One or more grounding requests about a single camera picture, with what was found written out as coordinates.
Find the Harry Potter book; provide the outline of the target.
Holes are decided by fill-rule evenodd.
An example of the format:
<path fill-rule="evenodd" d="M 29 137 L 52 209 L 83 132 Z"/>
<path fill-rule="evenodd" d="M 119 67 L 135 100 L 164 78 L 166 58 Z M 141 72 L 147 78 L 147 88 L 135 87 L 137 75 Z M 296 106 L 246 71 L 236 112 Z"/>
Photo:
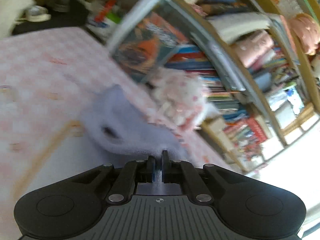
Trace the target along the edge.
<path fill-rule="evenodd" d="M 167 0 L 161 0 L 117 45 L 112 58 L 132 80 L 145 83 L 178 46 L 188 42 L 187 33 L 179 26 L 178 12 Z"/>

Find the white wooden bookshelf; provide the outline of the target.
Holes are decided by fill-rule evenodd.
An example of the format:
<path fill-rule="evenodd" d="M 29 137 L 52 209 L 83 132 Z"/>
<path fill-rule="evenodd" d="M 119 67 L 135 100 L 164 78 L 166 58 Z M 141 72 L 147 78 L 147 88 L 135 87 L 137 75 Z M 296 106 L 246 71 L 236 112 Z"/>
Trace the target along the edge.
<path fill-rule="evenodd" d="M 136 2 L 107 39 L 111 56 L 160 1 Z M 159 67 L 197 73 L 207 85 L 208 101 L 221 117 L 199 128 L 227 164 L 244 174 L 264 167 L 293 144 L 293 131 L 319 113 L 307 57 L 319 41 L 305 46 L 297 31 L 299 23 L 316 31 L 317 21 L 307 14 L 289 21 L 260 0 L 167 1 L 189 42 Z"/>

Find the white cloth garment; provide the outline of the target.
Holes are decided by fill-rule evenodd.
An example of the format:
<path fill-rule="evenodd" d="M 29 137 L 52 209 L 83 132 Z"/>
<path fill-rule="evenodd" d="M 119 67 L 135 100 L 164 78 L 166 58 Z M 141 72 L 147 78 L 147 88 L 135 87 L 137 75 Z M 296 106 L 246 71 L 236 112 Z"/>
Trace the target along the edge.
<path fill-rule="evenodd" d="M 34 0 L 1 0 L 0 3 L 0 37 L 1 39 L 11 35 L 16 25 L 16 20 L 24 9 L 34 4 Z"/>

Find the pink checkered cartoon table mat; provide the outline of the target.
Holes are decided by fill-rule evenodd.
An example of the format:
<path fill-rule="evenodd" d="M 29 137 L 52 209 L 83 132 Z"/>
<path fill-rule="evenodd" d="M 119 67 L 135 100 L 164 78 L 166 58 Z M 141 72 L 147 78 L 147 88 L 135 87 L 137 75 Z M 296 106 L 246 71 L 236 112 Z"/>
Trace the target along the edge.
<path fill-rule="evenodd" d="M 47 29 L 1 40 L 1 202 L 14 200 L 60 132 L 115 84 L 149 119 L 170 125 L 146 90 L 84 30 Z"/>

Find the white pink plush bunny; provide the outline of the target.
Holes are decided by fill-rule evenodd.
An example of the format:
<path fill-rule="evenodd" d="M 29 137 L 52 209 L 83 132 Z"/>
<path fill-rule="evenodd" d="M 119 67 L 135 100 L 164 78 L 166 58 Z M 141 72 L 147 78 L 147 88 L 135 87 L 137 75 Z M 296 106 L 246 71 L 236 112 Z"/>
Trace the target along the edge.
<path fill-rule="evenodd" d="M 158 67 L 149 84 L 159 111 L 182 131 L 192 131 L 204 120 L 221 117 L 217 107 L 208 101 L 209 88 L 197 73 Z"/>

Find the purple and pink knit sweater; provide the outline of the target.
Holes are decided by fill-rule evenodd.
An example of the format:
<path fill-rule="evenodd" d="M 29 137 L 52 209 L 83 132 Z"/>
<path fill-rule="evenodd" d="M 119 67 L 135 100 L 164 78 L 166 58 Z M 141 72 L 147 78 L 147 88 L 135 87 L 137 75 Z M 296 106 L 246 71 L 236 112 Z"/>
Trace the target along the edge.
<path fill-rule="evenodd" d="M 83 111 L 80 121 L 91 142 L 103 152 L 104 161 L 115 167 L 149 156 L 160 160 L 164 150 L 171 159 L 191 160 L 172 131 L 165 125 L 148 123 L 119 85 L 100 93 Z"/>

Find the white smart watch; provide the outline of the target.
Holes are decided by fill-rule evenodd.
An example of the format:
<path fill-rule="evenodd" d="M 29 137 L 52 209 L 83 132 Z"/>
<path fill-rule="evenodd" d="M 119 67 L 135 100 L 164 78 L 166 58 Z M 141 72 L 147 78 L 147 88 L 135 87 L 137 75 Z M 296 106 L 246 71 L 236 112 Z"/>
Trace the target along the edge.
<path fill-rule="evenodd" d="M 25 18 L 29 22 L 45 22 L 51 19 L 51 15 L 46 8 L 33 5 L 25 10 Z"/>

